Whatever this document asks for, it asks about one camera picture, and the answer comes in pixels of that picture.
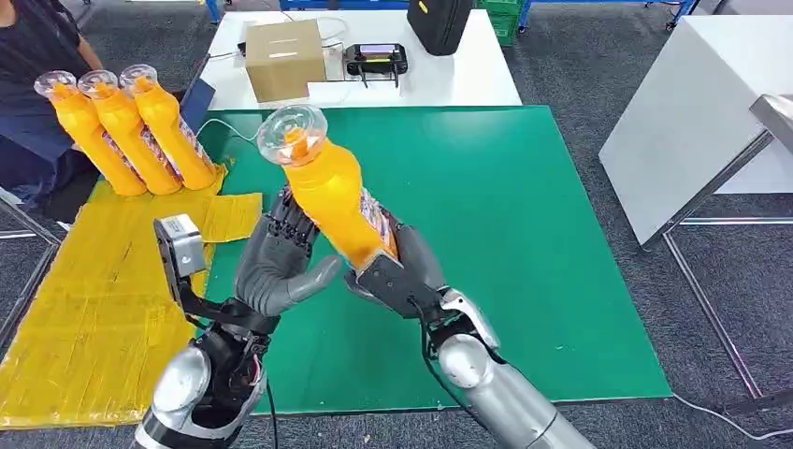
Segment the black shirt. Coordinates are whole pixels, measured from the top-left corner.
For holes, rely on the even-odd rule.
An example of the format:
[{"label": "black shirt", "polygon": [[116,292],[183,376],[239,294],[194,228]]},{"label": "black shirt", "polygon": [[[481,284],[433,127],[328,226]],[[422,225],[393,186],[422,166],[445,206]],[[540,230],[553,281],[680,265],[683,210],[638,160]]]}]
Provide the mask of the black shirt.
[{"label": "black shirt", "polygon": [[91,70],[77,51],[77,26],[53,0],[13,0],[16,21],[0,27],[0,135],[48,161],[71,146],[50,102],[33,89],[39,75]]}]

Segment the bottle label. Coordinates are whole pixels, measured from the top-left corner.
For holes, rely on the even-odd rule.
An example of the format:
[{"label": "bottle label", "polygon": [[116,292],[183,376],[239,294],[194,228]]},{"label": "bottle label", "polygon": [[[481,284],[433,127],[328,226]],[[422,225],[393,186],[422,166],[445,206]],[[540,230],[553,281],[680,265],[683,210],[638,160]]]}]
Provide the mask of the bottle label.
[{"label": "bottle label", "polygon": [[367,220],[378,234],[380,239],[386,246],[391,245],[391,226],[388,219],[382,214],[380,210],[380,203],[369,194],[366,188],[361,189],[361,215]]},{"label": "bottle label", "polygon": [[184,181],[181,177],[181,173],[179,173],[179,168],[177,167],[176,163],[168,157],[166,152],[163,151],[148,126],[143,126],[143,130],[140,131],[140,138],[143,139],[143,143],[145,143],[149,148],[151,154],[154,154],[154,157],[156,157],[157,160],[160,161],[160,164],[166,168],[168,174],[175,176],[177,179],[179,179],[179,181]]},{"label": "bottle label", "polygon": [[128,158],[128,157],[126,157],[126,154],[124,154],[124,153],[122,152],[122,149],[121,149],[121,148],[119,148],[119,146],[118,146],[118,144],[116,143],[116,141],[115,141],[115,140],[113,140],[113,138],[110,136],[110,134],[108,134],[108,132],[107,132],[107,131],[103,131],[103,132],[102,132],[102,140],[105,140],[105,143],[107,143],[107,144],[108,144],[108,146],[110,147],[110,149],[111,149],[111,150],[113,150],[113,152],[115,152],[115,153],[116,153],[116,155],[117,155],[117,156],[119,156],[119,157],[122,159],[122,162],[123,162],[123,164],[124,164],[125,166],[127,166],[127,168],[129,168],[130,170],[132,170],[132,172],[133,172],[133,173],[135,173],[135,176],[137,176],[137,178],[138,178],[139,180],[142,180],[142,179],[140,178],[140,173],[138,173],[138,172],[137,172],[137,168],[135,168],[135,164],[133,164],[133,163],[132,163],[132,161],[130,161],[130,160],[129,160],[129,158]]},{"label": "bottle label", "polygon": [[195,150],[195,154],[204,161],[208,167],[212,167],[212,160],[209,159],[207,156],[207,152],[204,151],[204,146],[201,145],[201,142],[198,141],[198,138],[195,137],[193,130],[190,129],[190,126],[181,118],[179,117],[179,130],[184,138],[193,146]]}]

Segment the green crate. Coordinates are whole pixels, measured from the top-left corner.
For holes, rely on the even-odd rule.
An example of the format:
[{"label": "green crate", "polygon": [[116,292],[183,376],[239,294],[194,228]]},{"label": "green crate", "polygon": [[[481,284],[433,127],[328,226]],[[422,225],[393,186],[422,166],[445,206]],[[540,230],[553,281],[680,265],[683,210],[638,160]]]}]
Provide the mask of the green crate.
[{"label": "green crate", "polygon": [[517,14],[493,14],[489,12],[487,15],[490,16],[490,23],[493,24],[498,44],[508,47],[512,45],[515,40],[515,32],[518,29],[520,16]]},{"label": "green crate", "polygon": [[496,14],[519,15],[524,0],[476,0],[476,7]]}]

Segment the cardboard box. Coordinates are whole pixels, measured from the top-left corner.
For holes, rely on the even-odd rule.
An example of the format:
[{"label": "cardboard box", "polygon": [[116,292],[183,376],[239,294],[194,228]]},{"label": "cardboard box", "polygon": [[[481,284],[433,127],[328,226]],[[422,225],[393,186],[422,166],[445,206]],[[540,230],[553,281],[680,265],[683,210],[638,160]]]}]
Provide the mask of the cardboard box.
[{"label": "cardboard box", "polygon": [[245,51],[245,68],[259,103],[309,96],[309,82],[325,81],[317,21],[250,26]]}]

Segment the white table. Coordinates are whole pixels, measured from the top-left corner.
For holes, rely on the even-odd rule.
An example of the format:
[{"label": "white table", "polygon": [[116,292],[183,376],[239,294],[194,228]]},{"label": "white table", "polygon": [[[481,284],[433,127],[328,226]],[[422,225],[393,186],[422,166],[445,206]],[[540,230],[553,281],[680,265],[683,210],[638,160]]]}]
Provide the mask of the white table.
[{"label": "white table", "polygon": [[[352,44],[399,43],[408,54],[408,73],[399,77],[399,88],[376,81],[367,89],[361,81],[316,82],[309,84],[309,98],[257,103],[244,58],[238,52],[209,59],[201,79],[217,91],[210,110],[274,109],[294,103],[311,103],[322,108],[384,106],[518,106],[521,105],[512,75],[504,61],[496,34],[481,9],[469,16],[459,49],[451,56],[432,56],[424,50],[412,31],[404,10],[289,11],[296,21],[322,17],[346,23],[347,31],[324,45],[325,69],[329,80],[341,80],[341,52]],[[250,25],[288,22],[279,11],[228,12],[218,26],[209,47],[210,55],[237,51]],[[318,21],[321,36],[344,29],[338,20]]]},{"label": "white table", "polygon": [[675,29],[599,154],[639,243],[710,193],[793,192],[793,152],[777,141],[722,179],[763,129],[752,104],[793,93],[790,42],[793,16],[686,17]]}]

